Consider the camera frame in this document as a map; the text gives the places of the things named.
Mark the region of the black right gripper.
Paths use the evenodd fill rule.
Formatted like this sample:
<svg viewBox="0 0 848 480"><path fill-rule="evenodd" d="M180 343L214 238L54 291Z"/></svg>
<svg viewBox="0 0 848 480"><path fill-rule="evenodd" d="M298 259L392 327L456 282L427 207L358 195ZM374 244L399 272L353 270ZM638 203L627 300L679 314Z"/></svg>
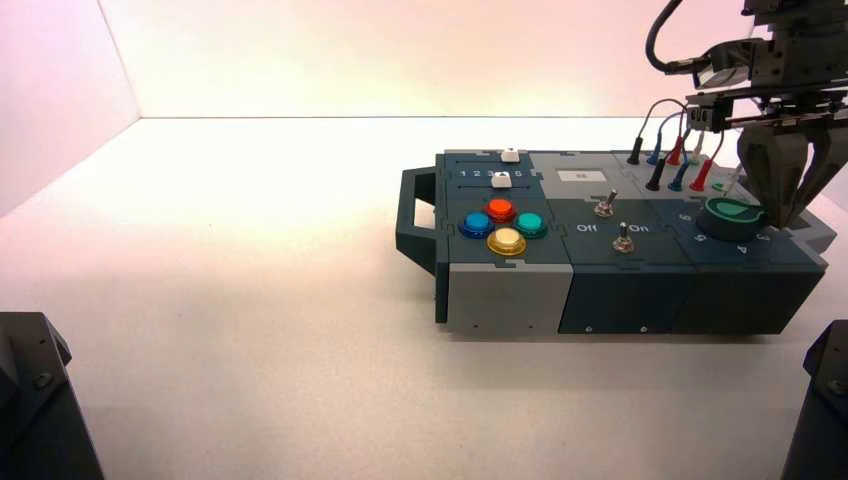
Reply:
<svg viewBox="0 0 848 480"><path fill-rule="evenodd" d="M687 97L693 130L742 128L738 154L771 224L789 225L847 163L847 126L773 127L834 117L847 94L845 13L756 13L770 40L710 48Z"/></svg>

